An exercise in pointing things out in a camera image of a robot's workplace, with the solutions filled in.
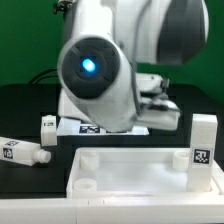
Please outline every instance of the white cylinder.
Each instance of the white cylinder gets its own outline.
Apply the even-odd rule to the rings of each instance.
[[[33,157],[36,162],[49,163],[51,160],[51,153],[41,149],[41,150],[37,150],[34,153]]]
[[[187,151],[176,151],[173,154],[173,168],[178,171],[187,171],[189,166],[189,155]]]
[[[98,152],[82,152],[81,153],[81,161],[80,161],[81,169],[87,171],[95,171],[100,166],[100,155]]]
[[[73,189],[79,192],[94,192],[97,191],[97,182],[88,178],[79,179],[75,181]]]

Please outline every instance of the white block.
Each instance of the white block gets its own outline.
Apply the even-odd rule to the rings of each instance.
[[[211,191],[217,125],[215,115],[193,115],[187,191]]]
[[[46,117],[42,117],[41,145],[57,145],[56,116],[48,115]]]

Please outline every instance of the green wall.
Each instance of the green wall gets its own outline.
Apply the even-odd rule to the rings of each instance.
[[[63,19],[61,14],[52,14],[55,2],[1,2],[0,85],[27,83],[35,74],[56,66]],[[168,77],[172,83],[196,85],[224,105],[224,0],[206,3],[210,32],[206,47],[197,57],[182,67],[140,64],[138,68]]]

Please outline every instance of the white plastic part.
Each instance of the white plastic part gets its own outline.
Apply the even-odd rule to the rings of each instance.
[[[173,168],[178,171],[187,171],[189,155],[189,151],[175,151],[173,154]]]
[[[41,145],[54,146],[57,145],[57,124],[56,116],[48,115],[42,117],[41,123]]]
[[[142,98],[142,101],[145,103],[147,101],[151,101],[151,99]],[[141,116],[138,117],[135,125],[161,130],[176,130],[180,117],[180,112],[178,111],[176,104],[169,100],[157,100],[154,102],[154,104],[166,105],[171,110],[144,110]]]
[[[95,192],[97,191],[97,183],[93,179],[79,179],[75,181],[73,189],[78,192]]]
[[[74,224],[76,221],[76,202],[73,200],[0,201],[1,224]]]
[[[188,191],[210,191],[217,125],[215,115],[193,115]]]
[[[0,159],[32,166],[48,163],[51,153],[41,149],[40,144],[0,137]]]
[[[94,171],[100,166],[100,156],[98,152],[82,152],[81,153],[81,169]]]
[[[162,92],[162,77],[156,74],[136,74],[136,82],[140,92],[158,94]]]
[[[49,163],[51,160],[51,153],[41,149],[34,152],[33,158],[36,162]]]
[[[115,27],[116,43],[122,48],[128,60],[132,59],[133,39],[140,10],[148,0],[119,0],[116,6]],[[156,52],[159,35],[171,0],[151,0],[142,20],[138,37],[138,62],[157,62]]]

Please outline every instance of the black cable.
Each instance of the black cable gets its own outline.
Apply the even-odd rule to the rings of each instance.
[[[46,74],[49,74],[49,73],[51,73],[51,72],[55,72],[55,71],[57,71],[57,68],[50,68],[50,69],[47,69],[47,70],[45,70],[45,71],[43,71],[43,72],[37,74],[36,76],[34,76],[34,77],[29,81],[28,84],[34,84],[34,83],[36,82],[36,80],[38,80],[39,78],[41,78],[41,77],[43,77],[43,76],[45,76]]]
[[[38,84],[40,81],[44,80],[44,79],[51,79],[51,78],[58,78],[57,75],[49,75],[49,76],[44,76],[44,77],[40,77],[35,83],[33,84]]]

